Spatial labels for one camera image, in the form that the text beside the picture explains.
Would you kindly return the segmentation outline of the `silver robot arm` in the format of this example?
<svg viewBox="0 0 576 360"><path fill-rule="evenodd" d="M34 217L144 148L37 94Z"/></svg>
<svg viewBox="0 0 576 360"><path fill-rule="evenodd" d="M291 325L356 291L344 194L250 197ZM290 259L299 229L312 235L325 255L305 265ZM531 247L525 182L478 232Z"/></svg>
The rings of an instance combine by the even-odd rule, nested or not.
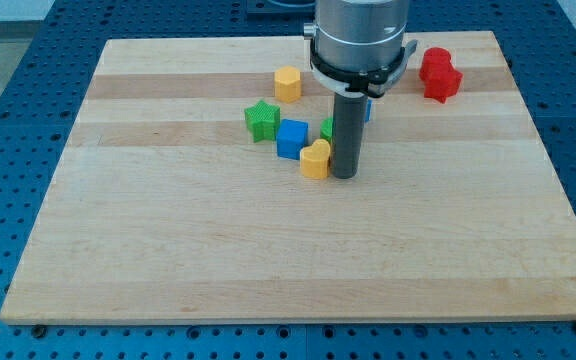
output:
<svg viewBox="0 0 576 360"><path fill-rule="evenodd" d="M373 71L398 57L407 25L408 0L317 0L304 25L314 53L348 72Z"/></svg>

